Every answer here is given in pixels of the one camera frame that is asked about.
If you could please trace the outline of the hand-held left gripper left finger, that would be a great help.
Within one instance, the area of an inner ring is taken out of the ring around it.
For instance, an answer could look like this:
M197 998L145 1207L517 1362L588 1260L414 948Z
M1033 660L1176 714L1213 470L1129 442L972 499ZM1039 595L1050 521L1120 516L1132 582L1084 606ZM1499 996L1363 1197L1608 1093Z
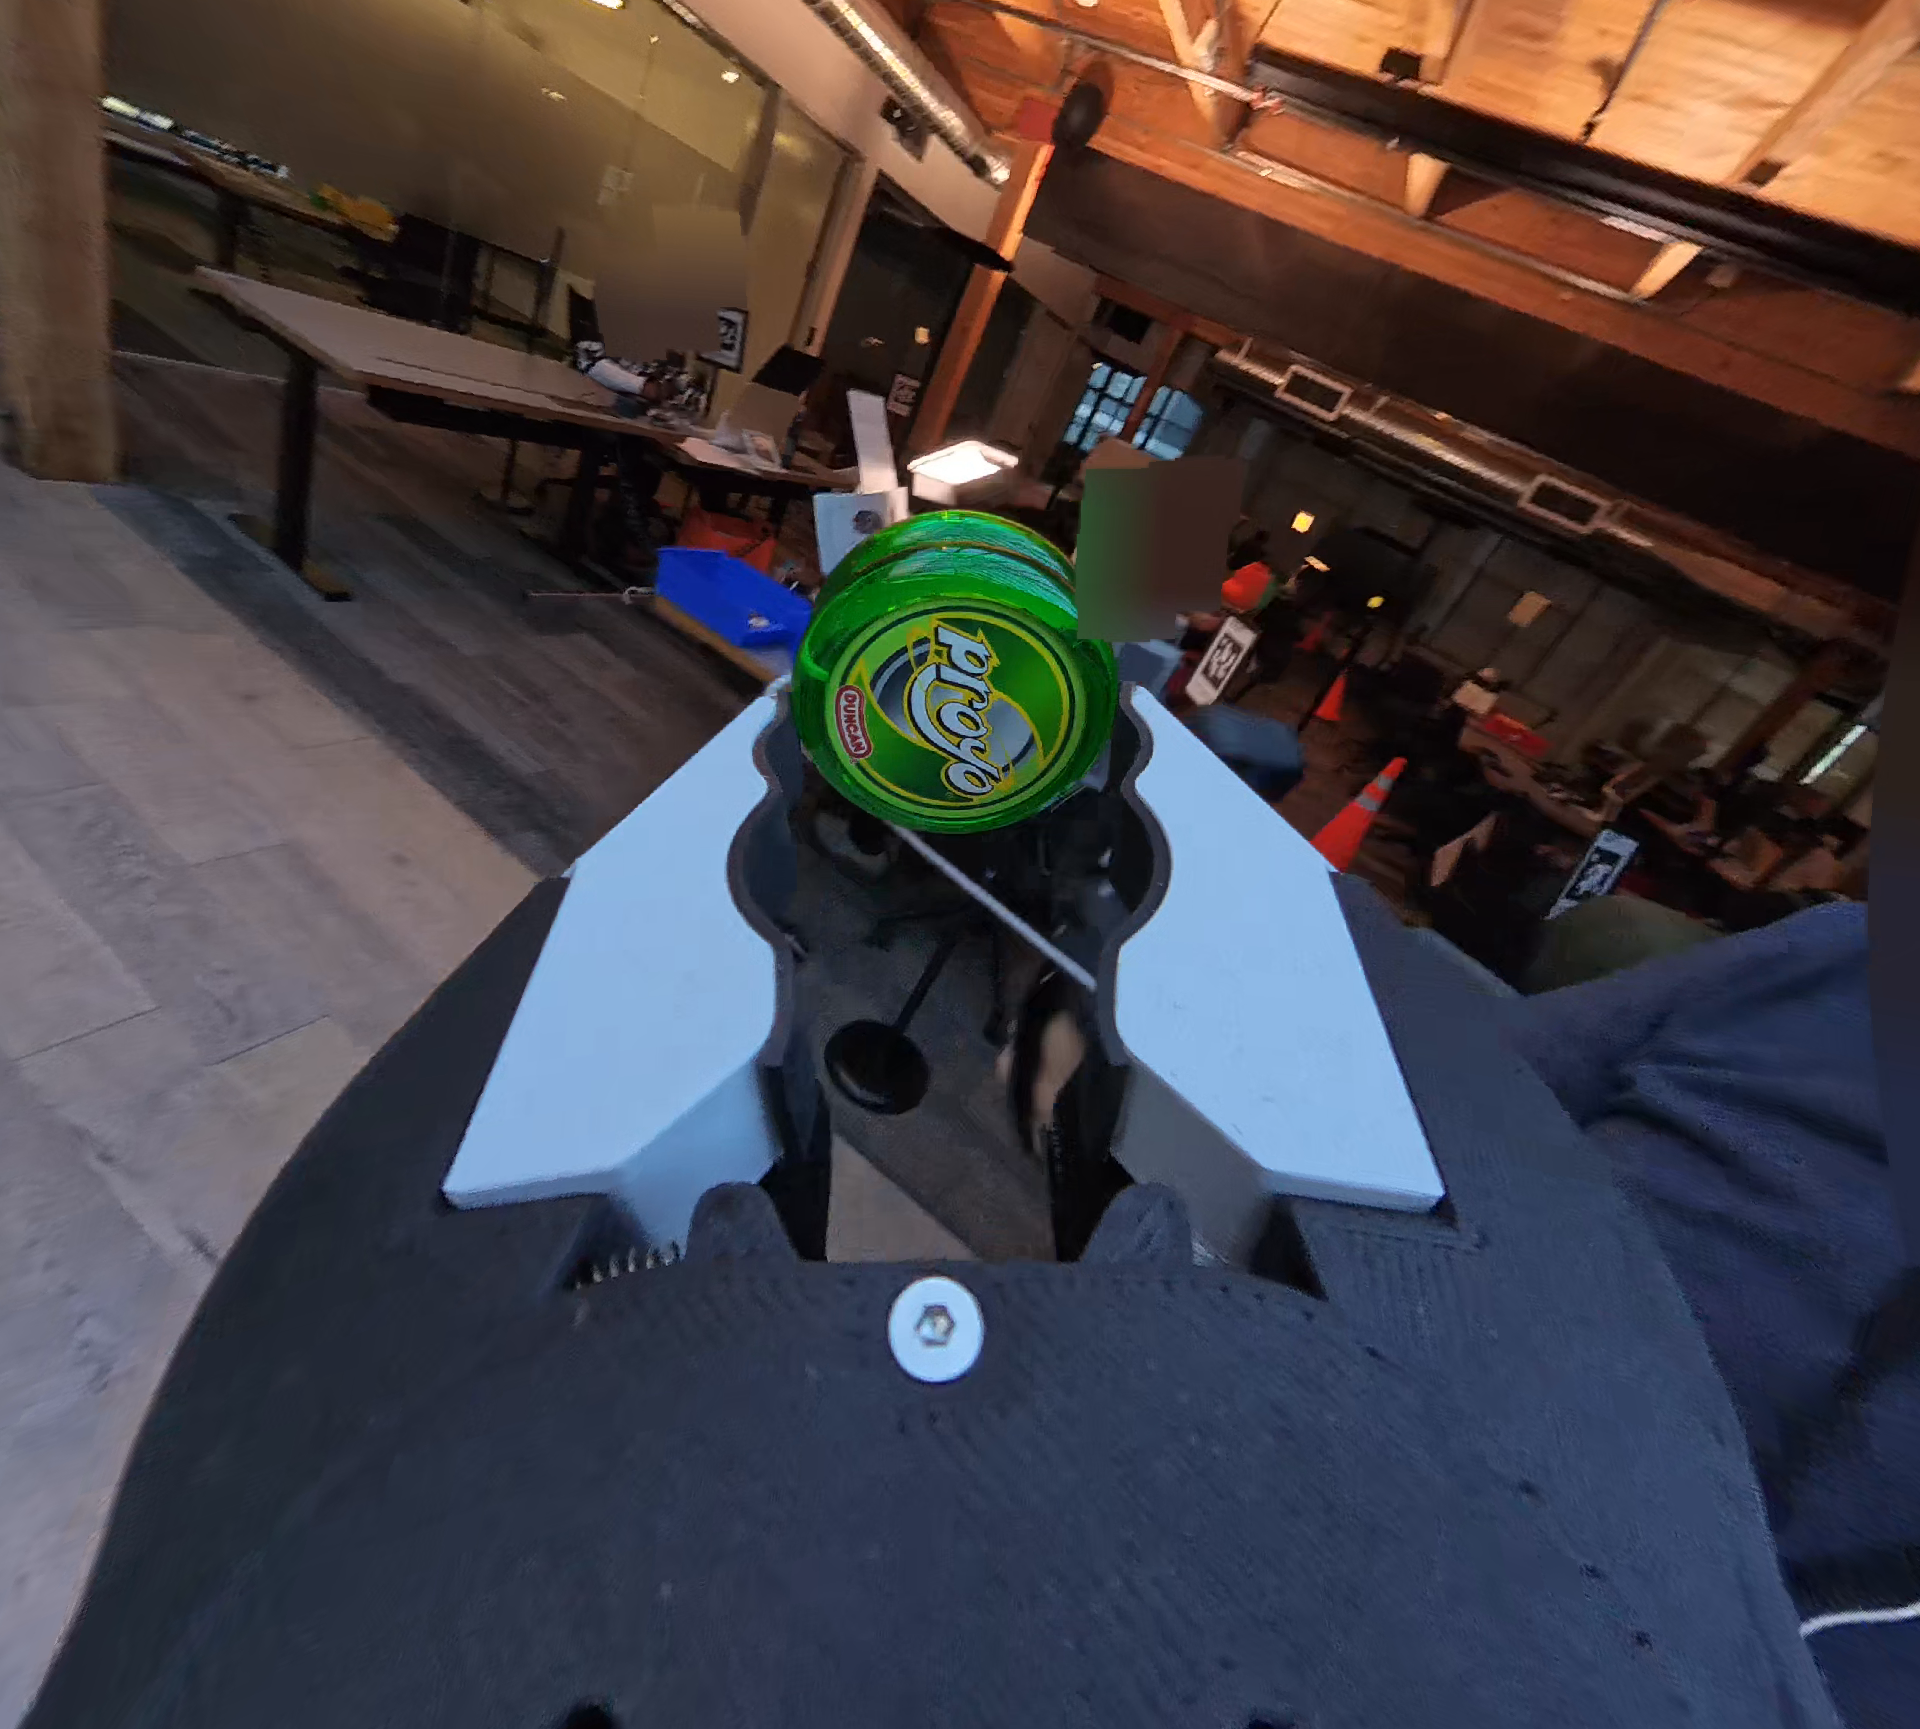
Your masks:
M646 1251L690 1251L711 1189L753 1184L827 1254L831 1118L802 1004L784 683L568 869L445 1175L457 1208L609 1199Z

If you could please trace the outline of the blue plastic box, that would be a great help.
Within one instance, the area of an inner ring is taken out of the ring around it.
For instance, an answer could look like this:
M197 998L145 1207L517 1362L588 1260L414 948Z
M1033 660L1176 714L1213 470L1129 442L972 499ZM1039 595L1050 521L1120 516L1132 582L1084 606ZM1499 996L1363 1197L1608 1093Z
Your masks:
M708 549L661 549L655 592L742 651L790 653L813 618L813 602L802 592L742 559Z

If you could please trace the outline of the thick wooden pillar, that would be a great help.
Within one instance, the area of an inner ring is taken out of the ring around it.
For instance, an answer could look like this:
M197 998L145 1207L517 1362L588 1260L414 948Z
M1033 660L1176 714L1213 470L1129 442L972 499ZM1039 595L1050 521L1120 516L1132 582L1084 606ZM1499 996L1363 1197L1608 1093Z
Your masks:
M104 0L2 0L5 416L27 472L114 483Z

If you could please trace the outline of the wooden edged desk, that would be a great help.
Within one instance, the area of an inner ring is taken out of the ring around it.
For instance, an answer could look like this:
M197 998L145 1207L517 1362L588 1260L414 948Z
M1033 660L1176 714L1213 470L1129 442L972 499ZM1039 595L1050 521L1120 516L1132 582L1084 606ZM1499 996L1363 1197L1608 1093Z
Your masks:
M708 654L708 658L728 664L735 674L745 676L763 688L789 678L789 653L767 647L745 649L736 643L731 643L715 629L684 613L679 604L661 596L658 592L648 595L644 604L655 620L662 622L680 638L693 643L697 649Z

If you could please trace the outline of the black round ceiling speaker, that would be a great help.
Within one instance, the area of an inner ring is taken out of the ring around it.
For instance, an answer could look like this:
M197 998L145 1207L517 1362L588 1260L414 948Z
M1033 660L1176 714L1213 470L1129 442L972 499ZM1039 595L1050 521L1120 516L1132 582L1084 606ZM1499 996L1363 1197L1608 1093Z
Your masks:
M1113 110L1117 64L1110 56L1091 56L1069 69L1069 81L1056 95L1049 140L1056 151L1084 151L1092 145Z

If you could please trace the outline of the black steel ceiling beam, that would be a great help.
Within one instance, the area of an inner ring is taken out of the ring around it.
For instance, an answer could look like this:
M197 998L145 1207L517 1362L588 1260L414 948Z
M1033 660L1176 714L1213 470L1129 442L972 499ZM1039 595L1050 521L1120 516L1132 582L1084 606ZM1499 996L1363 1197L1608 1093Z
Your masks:
M1890 312L1919 312L1919 252L1736 184L1696 179L1593 143L1486 114L1415 81L1261 51L1240 83L1257 110L1290 108L1392 140L1478 179L1574 210L1620 216L1659 237Z

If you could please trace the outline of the long pale desk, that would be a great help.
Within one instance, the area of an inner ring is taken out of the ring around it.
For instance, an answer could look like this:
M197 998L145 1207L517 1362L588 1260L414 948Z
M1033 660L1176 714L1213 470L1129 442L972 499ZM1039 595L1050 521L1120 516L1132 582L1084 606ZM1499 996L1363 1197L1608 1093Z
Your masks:
M573 450L574 476L553 544L568 565L587 559L603 469L629 442L689 483L727 494L780 499L853 486L851 470L784 469L728 453L693 423L624 416L611 391L556 361L209 267L197 268L195 288L287 359L272 510L235 523L332 602L350 591L310 559L324 374L391 421Z

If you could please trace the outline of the slanted wooden post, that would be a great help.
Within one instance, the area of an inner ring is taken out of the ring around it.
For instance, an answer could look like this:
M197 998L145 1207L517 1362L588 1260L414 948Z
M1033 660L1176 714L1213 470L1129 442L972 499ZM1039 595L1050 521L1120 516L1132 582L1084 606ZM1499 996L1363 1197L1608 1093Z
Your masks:
M914 456L949 442L949 423L989 332L1004 280L1012 273L1052 153L1055 143L1049 138L1020 138L1015 143L1008 158L1008 176L999 189L982 240L982 261L972 265L972 274L919 400L908 435Z

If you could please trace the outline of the green transparent yoyo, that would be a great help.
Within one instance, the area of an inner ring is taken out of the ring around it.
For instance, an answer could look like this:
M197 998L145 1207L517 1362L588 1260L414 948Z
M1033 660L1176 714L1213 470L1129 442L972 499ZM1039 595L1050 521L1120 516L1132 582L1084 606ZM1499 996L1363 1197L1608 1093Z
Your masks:
M1113 741L1114 649L1081 629L1076 577L1042 534L942 510L878 531L828 575L789 706L851 804L925 835L1023 825Z

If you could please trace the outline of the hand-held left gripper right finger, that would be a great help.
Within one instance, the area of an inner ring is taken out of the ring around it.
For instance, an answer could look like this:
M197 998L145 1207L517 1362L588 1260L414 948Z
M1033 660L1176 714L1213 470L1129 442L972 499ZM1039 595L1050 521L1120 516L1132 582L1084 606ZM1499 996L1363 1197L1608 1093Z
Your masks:
M1217 1262L1258 1262L1293 1203L1443 1218L1331 862L1141 687L1109 763L1123 915L1055 1109L1058 1254L1086 1253L1124 1187L1171 1189Z

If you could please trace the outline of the black round base stand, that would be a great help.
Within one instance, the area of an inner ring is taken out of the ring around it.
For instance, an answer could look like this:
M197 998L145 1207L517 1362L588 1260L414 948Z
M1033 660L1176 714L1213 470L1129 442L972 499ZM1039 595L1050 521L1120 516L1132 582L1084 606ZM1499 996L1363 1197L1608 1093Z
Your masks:
M823 1050L824 1071L848 1103L881 1116L900 1116L921 1106L933 1080L933 1067L911 1030L937 980L949 969L962 935L959 926L941 933L913 991L893 1018L863 1016L828 1035Z

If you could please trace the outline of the white foam board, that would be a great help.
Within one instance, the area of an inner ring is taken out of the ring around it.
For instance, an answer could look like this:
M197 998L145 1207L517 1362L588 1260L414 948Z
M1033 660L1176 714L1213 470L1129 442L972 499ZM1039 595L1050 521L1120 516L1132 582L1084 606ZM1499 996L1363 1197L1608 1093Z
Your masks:
M884 398L853 391L846 406L855 444L853 486L821 489L813 501L823 580L884 528L908 516L908 489L900 483Z

